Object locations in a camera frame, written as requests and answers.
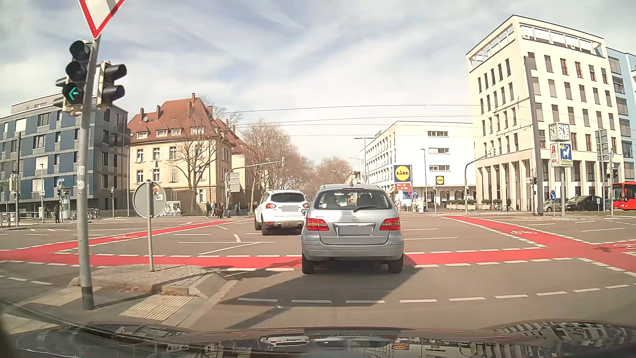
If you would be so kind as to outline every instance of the sky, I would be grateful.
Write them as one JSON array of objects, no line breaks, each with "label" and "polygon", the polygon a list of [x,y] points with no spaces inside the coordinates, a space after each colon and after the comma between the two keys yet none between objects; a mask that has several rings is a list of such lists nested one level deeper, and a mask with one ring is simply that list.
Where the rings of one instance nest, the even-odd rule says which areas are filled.
[{"label": "sky", "polygon": [[[99,60],[126,64],[129,118],[192,92],[230,111],[393,105],[247,112],[237,126],[280,122],[309,159],[356,168],[354,138],[397,120],[472,122],[466,53],[512,14],[636,53],[636,2],[622,0],[125,0]],[[90,37],[77,0],[0,0],[0,117],[58,92],[70,44]]]}]

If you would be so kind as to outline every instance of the silver car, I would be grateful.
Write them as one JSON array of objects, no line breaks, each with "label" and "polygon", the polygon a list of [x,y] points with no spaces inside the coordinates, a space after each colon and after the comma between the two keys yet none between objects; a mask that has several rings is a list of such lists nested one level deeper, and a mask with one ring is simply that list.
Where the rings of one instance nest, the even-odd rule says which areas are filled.
[{"label": "silver car", "polygon": [[318,190],[301,234],[302,270],[314,273],[321,261],[386,262],[402,272],[404,238],[399,212],[377,185],[329,184]]}]

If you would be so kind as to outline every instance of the yield sign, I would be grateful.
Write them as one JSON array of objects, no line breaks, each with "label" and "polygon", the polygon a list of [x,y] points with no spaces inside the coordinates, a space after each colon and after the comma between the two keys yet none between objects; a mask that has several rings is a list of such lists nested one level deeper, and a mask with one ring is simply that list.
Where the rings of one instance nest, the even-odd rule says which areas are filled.
[{"label": "yield sign", "polygon": [[104,27],[120,8],[123,0],[78,0],[88,28],[97,39]]}]

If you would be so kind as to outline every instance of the white suv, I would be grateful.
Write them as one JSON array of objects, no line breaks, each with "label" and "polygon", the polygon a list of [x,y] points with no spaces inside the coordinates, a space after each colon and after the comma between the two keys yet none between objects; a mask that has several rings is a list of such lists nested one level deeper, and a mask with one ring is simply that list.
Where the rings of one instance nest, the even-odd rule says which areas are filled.
[{"label": "white suv", "polygon": [[309,203],[300,190],[268,190],[254,213],[254,228],[269,235],[275,227],[302,229]]}]

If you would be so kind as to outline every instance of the lidl logo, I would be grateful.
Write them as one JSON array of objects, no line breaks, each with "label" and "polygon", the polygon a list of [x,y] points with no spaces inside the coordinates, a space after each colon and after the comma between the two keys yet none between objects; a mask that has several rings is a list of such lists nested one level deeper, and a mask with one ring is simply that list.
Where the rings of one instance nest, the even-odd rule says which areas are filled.
[{"label": "lidl logo", "polygon": [[396,182],[411,181],[411,166],[393,166]]}]

